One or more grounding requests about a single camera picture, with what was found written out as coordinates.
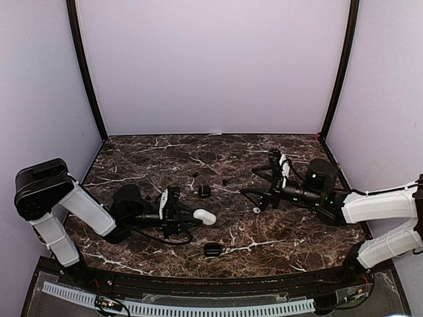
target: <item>black metal frame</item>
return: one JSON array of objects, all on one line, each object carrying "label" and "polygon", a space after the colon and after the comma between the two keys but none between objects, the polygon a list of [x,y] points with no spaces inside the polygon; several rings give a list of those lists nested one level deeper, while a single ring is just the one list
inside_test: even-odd
[{"label": "black metal frame", "polygon": [[346,27],[344,46],[342,47],[341,59],[339,62],[338,73],[336,74],[335,85],[333,87],[326,118],[323,123],[322,130],[319,133],[323,140],[325,140],[328,136],[330,126],[332,125],[333,117],[335,115],[336,107],[338,106],[342,86],[344,85],[348,61],[350,60],[352,42],[354,39],[354,33],[356,31],[359,4],[360,0],[351,0],[350,3],[350,13],[348,14],[348,23]]},{"label": "black metal frame", "polygon": [[101,117],[100,108],[98,107],[97,99],[94,92],[93,83],[88,69],[87,58],[85,57],[83,41],[81,37],[81,30],[79,28],[78,14],[75,0],[66,0],[67,14],[69,15],[69,23],[72,31],[73,45],[77,54],[79,70],[81,71],[82,80],[84,82],[85,92],[87,93],[88,101],[93,113],[95,123],[101,139],[105,142],[108,138],[106,127],[104,126]]},{"label": "black metal frame", "polygon": [[[391,261],[378,264],[374,272],[391,270],[395,285],[403,304],[404,311],[411,315],[403,286],[397,270]],[[272,277],[255,277],[250,279],[183,279],[173,277],[151,277],[92,269],[96,277],[100,277],[101,289],[106,296],[110,295],[124,300],[126,297],[142,299],[147,294],[173,295],[181,297],[240,297],[251,295],[269,295],[288,293],[292,297],[307,297],[323,300],[332,297],[339,285],[313,284],[320,279],[333,278],[341,267],[320,271],[294,273]],[[26,317],[35,284],[40,272],[59,277],[59,282],[74,286],[65,275],[61,274],[59,264],[49,258],[40,257],[26,294],[21,317]]]}]

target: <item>small black object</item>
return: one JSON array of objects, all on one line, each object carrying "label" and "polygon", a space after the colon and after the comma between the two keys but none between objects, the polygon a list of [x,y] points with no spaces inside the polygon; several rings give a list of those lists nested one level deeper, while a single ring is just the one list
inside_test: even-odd
[{"label": "small black object", "polygon": [[223,252],[223,246],[216,242],[206,243],[204,245],[204,255],[208,258],[220,256]]},{"label": "small black object", "polygon": [[200,198],[210,197],[212,194],[212,189],[208,185],[202,185],[198,188],[198,195]]}]

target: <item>black frame edge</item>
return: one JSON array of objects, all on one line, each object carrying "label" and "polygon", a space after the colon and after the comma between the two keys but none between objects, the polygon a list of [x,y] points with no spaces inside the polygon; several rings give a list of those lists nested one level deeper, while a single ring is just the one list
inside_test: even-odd
[{"label": "black frame edge", "polygon": [[[336,161],[335,157],[332,154],[332,151],[329,149],[328,145],[326,144],[326,141],[322,137],[319,137],[318,140],[319,140],[320,144],[322,145],[322,148],[325,151],[325,153],[326,153],[326,155],[329,159],[329,162],[333,166],[339,167],[338,162]],[[340,182],[341,182],[341,184],[344,188],[346,188],[347,190],[351,189],[348,181],[346,180],[346,177],[345,177],[342,169],[339,169],[338,178],[339,178],[339,180],[340,180]],[[367,224],[367,222],[362,221],[360,224],[362,225],[362,228],[363,228],[363,231],[364,231],[364,234],[365,234],[365,238],[366,239],[373,239],[373,235],[371,234],[371,231],[370,231],[370,228],[369,228],[369,225]]]},{"label": "black frame edge", "polygon": [[77,54],[79,70],[81,72],[82,80],[84,82],[85,92],[87,93],[88,101],[90,104],[91,112],[93,113],[94,120],[100,133],[102,141],[106,141],[107,131],[101,117],[100,108],[98,107],[97,99],[94,93],[93,82],[88,70],[87,59],[85,57],[81,30],[79,28],[78,14],[75,0],[66,0],[67,14],[69,16],[69,24],[71,26],[73,45],[75,46],[75,52]]},{"label": "black frame edge", "polygon": [[342,86],[344,85],[346,70],[348,67],[348,61],[350,60],[350,55],[351,55],[352,42],[354,40],[354,33],[356,31],[359,4],[360,4],[360,0],[351,0],[351,3],[350,3],[350,12],[348,14],[345,40],[344,40],[344,45],[342,47],[338,73],[336,74],[335,84],[333,87],[332,96],[330,98],[325,121],[323,123],[322,130],[319,133],[319,135],[323,139],[326,139],[329,134],[330,126],[332,125],[336,107],[338,106],[339,97],[341,95]]}]

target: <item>black cable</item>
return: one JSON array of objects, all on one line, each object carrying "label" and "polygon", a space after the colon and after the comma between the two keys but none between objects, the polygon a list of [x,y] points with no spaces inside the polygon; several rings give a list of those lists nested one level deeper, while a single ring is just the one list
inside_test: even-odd
[{"label": "black cable", "polygon": [[373,274],[373,285],[371,287],[369,285],[369,287],[370,287],[369,293],[364,297],[364,300],[362,300],[361,302],[359,302],[358,304],[356,304],[354,306],[339,307],[342,304],[348,303],[348,301],[351,298],[357,296],[357,294],[348,295],[344,300],[342,300],[342,301],[340,301],[340,302],[338,302],[338,303],[336,303],[336,304],[334,304],[332,306],[328,306],[328,307],[315,307],[315,309],[316,310],[348,310],[348,309],[357,308],[357,307],[361,306],[371,296],[371,294],[373,293],[373,290],[375,289],[375,281],[376,281],[376,278],[375,278],[375,275]]},{"label": "black cable", "polygon": [[375,286],[376,286],[376,277],[375,277],[375,275],[373,274],[373,285],[371,286],[371,289],[370,289],[370,291],[369,291],[369,294],[366,296],[366,297],[364,297],[364,300],[362,300],[361,302],[359,302],[357,305],[355,305],[355,306],[350,306],[350,307],[340,307],[340,308],[336,308],[335,310],[348,310],[348,309],[353,309],[353,308],[357,308],[357,307],[359,307],[359,306],[361,306],[362,304],[364,304],[364,302],[367,300],[367,299],[369,299],[369,297],[371,296],[371,294],[373,293],[373,290],[375,289]]},{"label": "black cable", "polygon": [[121,302],[120,300],[115,299],[115,298],[113,298],[113,297],[110,297],[110,296],[108,296],[108,295],[104,295],[104,294],[99,293],[99,292],[96,292],[96,291],[92,291],[92,290],[86,289],[86,288],[84,288],[84,287],[82,287],[82,286],[80,286],[80,285],[76,284],[76,282],[74,282],[74,281],[72,280],[72,278],[70,278],[70,276],[68,276],[68,274],[67,274],[64,270],[62,270],[62,272],[63,272],[63,274],[65,274],[65,276],[67,277],[67,279],[68,279],[68,280],[70,280],[70,282],[72,282],[72,284],[74,284],[74,285],[75,285],[76,287],[78,287],[79,289],[82,289],[82,290],[84,290],[84,291],[86,291],[86,292],[88,292],[88,293],[95,294],[96,296],[102,296],[102,297],[104,297],[104,298],[106,298],[106,299],[110,299],[110,300],[113,300],[113,301],[115,301],[115,302],[119,303],[120,305],[122,305],[123,309],[124,309],[124,310],[126,310],[126,313],[128,314],[128,317],[131,317],[131,312],[130,312],[130,310],[129,310],[129,309],[128,309],[128,307],[126,307],[126,306],[125,306],[125,304],[124,304],[123,302]]},{"label": "black cable", "polygon": [[171,241],[166,241],[166,240],[157,238],[157,237],[152,236],[150,234],[147,234],[145,232],[142,232],[137,227],[131,227],[131,229],[134,230],[135,232],[139,233],[140,235],[146,237],[146,238],[152,239],[152,240],[157,241],[157,242],[161,242],[163,244],[168,244],[168,245],[171,245],[171,246],[183,246],[185,244],[191,243],[192,240],[194,239],[194,236],[192,236],[191,232],[189,232],[189,231],[185,231],[186,235],[188,236],[188,240],[185,240],[185,241],[182,241],[182,242],[171,242]]},{"label": "black cable", "polygon": [[176,215],[178,216],[179,221],[180,221],[180,224],[181,224],[181,227],[183,229],[180,233],[186,233],[186,235],[188,237],[188,240],[182,241],[182,242],[171,242],[171,241],[166,241],[166,240],[157,238],[157,237],[152,236],[150,234],[147,234],[145,232],[142,232],[137,227],[131,227],[131,229],[134,230],[135,232],[139,233],[140,235],[145,236],[146,238],[150,238],[150,239],[152,239],[154,241],[157,241],[157,242],[160,242],[160,243],[163,243],[163,244],[168,244],[170,246],[183,246],[185,244],[189,244],[194,239],[194,236],[191,234],[191,232],[190,232],[189,229],[192,229],[192,228],[195,228],[197,226],[200,226],[201,224],[198,223],[198,224],[195,224],[195,225],[193,225],[193,226],[191,226],[191,227],[188,228],[188,226],[186,225],[185,220],[183,219],[182,214],[180,213],[180,210],[179,210],[178,206],[176,205],[175,201],[171,197],[169,199],[170,199],[171,204],[174,207],[174,210],[176,211]]}]

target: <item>small white object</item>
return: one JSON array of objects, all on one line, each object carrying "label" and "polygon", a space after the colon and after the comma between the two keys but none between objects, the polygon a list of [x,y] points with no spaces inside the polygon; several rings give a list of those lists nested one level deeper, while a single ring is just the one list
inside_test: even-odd
[{"label": "small white object", "polygon": [[161,199],[160,199],[160,207],[159,207],[159,218],[160,220],[163,219],[163,209],[165,208],[166,202],[167,202],[167,196],[168,196],[168,191],[167,189],[161,194]]},{"label": "small white object", "polygon": [[286,187],[286,180],[289,176],[289,171],[291,170],[291,168],[289,167],[289,163],[286,160],[286,155],[282,154],[279,160],[279,164],[281,166],[282,169],[282,176],[284,177],[284,180],[282,181],[282,188]]},{"label": "small white object", "polygon": [[211,226],[216,223],[216,216],[205,209],[197,209],[192,214],[195,219],[203,220],[203,224]]}]

